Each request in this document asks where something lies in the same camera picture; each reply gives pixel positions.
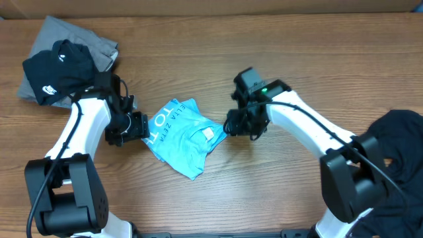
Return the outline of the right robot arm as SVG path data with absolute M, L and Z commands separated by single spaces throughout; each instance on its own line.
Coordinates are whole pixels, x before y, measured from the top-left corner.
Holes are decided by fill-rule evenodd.
M 389 178 L 378 141 L 345 130 L 313 110 L 282 80 L 270 83 L 250 67 L 233 80 L 224 131 L 258 139 L 269 124 L 289 132 L 319 161 L 323 217 L 306 237 L 349 237 L 358 222 L 389 195 Z

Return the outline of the light blue printed t-shirt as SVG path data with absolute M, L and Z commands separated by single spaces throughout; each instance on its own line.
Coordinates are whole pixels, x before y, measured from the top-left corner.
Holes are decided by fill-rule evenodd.
M 194 99 L 170 100 L 148 126 L 143 142 L 158 160 L 190 180 L 204 172 L 207 155 L 227 137 L 221 124 L 201 115 Z

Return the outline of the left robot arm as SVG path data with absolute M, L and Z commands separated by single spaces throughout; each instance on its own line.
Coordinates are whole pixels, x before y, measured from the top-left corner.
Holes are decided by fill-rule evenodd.
M 149 137 L 148 117 L 125 82 L 100 72 L 94 85 L 70 96 L 71 115 L 54 147 L 43 159 L 26 164 L 24 176 L 31 209 L 26 236 L 35 225 L 43 236 L 140 237 L 130 221 L 115 216 L 93 159 L 101 137 L 117 147 Z

